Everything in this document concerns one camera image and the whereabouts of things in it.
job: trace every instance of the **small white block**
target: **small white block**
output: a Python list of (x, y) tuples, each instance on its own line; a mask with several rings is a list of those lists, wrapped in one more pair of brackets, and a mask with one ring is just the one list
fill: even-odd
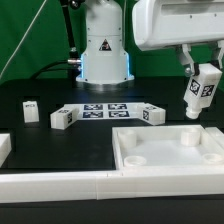
[(197, 128), (186, 128), (181, 132), (181, 144), (195, 147), (200, 144), (201, 132)]
[(78, 108), (62, 107), (51, 114), (51, 128), (65, 130), (77, 120)]
[(11, 151), (11, 141), (9, 134), (0, 134), (0, 167)]
[(39, 122), (39, 112), (36, 101), (27, 101), (23, 103), (23, 113), (25, 123)]
[(118, 131), (118, 138), (120, 144), (124, 149), (130, 149), (136, 147), (137, 135), (132, 129)]
[(164, 124), (166, 111), (149, 103), (138, 104), (137, 111), (139, 119), (148, 122), (151, 125)]

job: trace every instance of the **robot logo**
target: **robot logo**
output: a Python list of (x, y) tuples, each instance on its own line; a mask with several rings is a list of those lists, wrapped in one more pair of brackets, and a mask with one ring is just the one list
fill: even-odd
[(191, 82), (191, 86), (190, 86), (191, 92), (194, 93), (197, 96), (200, 87), (201, 87), (201, 85), (193, 79), (192, 82)]
[(107, 39), (105, 39), (104, 42), (102, 43), (100, 51), (112, 51)]

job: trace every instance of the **green backdrop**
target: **green backdrop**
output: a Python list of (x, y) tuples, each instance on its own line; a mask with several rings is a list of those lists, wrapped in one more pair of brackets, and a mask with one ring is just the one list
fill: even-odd
[[(123, 7), (123, 0), (117, 0)], [(184, 76), (173, 49), (141, 52), (134, 43), (131, 12), (135, 0), (127, 0), (125, 48), (130, 54), (130, 70), (137, 77)], [(0, 7), (0, 70), (14, 52), (43, 0), (1, 0)], [(79, 52), (86, 46), (84, 6), (71, 10), (74, 36)], [(29, 78), (41, 67), (68, 57), (68, 42), (62, 10), (58, 0), (48, 0), (23, 45), (5, 71), (1, 83)], [(197, 62), (206, 62), (211, 52), (207, 46), (193, 47)], [(45, 73), (41, 77), (66, 77), (65, 72)]]

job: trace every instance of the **white cube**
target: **white cube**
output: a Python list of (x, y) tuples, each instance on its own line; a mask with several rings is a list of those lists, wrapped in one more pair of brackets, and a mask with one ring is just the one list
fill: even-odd
[(39, 112), (36, 101), (27, 101), (23, 103), (23, 113), (25, 123), (39, 122)]
[(166, 120), (166, 111), (149, 103), (138, 104), (137, 110), (139, 119), (151, 124), (164, 124)]
[(78, 108), (62, 107), (51, 114), (51, 128), (65, 130), (77, 120), (78, 113)]

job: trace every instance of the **metal bracket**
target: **metal bracket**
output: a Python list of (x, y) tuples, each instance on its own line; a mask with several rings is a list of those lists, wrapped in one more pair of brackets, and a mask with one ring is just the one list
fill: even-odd
[(193, 75), (199, 75), (199, 65), (198, 63), (195, 63), (192, 59), (190, 52), (191, 51), (191, 45), (190, 44), (182, 44), (181, 46), (176, 48), (176, 54), (180, 61), (180, 63), (184, 66), (185, 69), (185, 75), (187, 77), (193, 76)]
[(218, 69), (222, 69), (222, 58), (224, 55), (224, 40), (217, 41), (215, 43), (210, 44), (210, 48), (212, 49), (212, 61), (210, 63), (217, 67)]

